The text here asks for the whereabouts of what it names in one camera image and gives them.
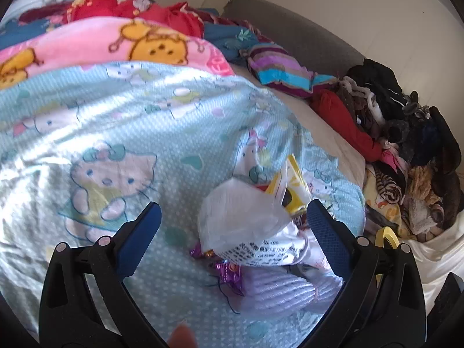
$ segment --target yellow snack package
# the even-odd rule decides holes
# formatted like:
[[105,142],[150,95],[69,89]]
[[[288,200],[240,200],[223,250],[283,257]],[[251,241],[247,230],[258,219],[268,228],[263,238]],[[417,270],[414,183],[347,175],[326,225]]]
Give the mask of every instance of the yellow snack package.
[[291,216],[306,210],[311,193],[293,154],[287,157],[280,171],[274,175],[266,193],[274,195]]

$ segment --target beige bed sheet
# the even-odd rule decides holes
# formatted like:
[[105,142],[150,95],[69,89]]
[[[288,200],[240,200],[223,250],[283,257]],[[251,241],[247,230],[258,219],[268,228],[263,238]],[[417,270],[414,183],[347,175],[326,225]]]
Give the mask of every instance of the beige bed sheet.
[[[263,87],[246,68],[234,64],[231,66],[236,75],[246,78],[256,86]],[[338,169],[343,175],[362,189],[366,167],[364,157],[324,122],[304,101],[278,90],[270,90],[295,114],[300,124],[311,132],[314,143],[328,154],[338,158]]]

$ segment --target silver screw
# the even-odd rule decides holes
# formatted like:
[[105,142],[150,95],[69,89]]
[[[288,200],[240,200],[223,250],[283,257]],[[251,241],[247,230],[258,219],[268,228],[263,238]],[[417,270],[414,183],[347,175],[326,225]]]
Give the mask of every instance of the silver screw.
[[401,250],[405,253],[409,253],[411,252],[411,248],[409,247],[409,245],[405,244],[405,243],[402,243],[401,244]]
[[59,243],[55,248],[55,250],[58,252],[64,251],[65,249],[66,249],[66,243],[64,242]]
[[98,240],[98,244],[100,246],[106,246],[108,244],[110,244],[111,242],[111,238],[108,237],[108,236],[104,236],[104,237],[101,237],[99,240]]
[[358,245],[362,247],[367,247],[369,245],[369,240],[366,237],[359,237]]

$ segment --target yellow tape roll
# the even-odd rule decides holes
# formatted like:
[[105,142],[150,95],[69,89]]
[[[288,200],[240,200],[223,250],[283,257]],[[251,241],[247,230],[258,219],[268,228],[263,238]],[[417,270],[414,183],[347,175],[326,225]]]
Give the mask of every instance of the yellow tape roll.
[[[400,245],[400,241],[398,240],[398,237],[395,235],[393,230],[386,226],[385,228],[380,229],[377,234],[375,235],[375,245],[377,247],[383,247],[383,240],[386,239],[390,246],[394,249],[397,249],[398,246]],[[375,278],[377,279],[377,287],[380,284],[380,280],[382,279],[382,275],[375,275]]]

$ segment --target blue gripper pad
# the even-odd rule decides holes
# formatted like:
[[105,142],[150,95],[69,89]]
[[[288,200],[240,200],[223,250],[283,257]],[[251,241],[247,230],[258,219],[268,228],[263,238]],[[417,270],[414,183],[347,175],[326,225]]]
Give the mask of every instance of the blue gripper pad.
[[344,223],[334,220],[319,200],[308,204],[306,221],[333,273],[347,281],[353,271],[354,236],[351,231]]
[[121,281],[134,274],[161,225],[161,218],[161,207],[155,202],[150,202],[135,220],[135,228],[117,253],[116,274]]

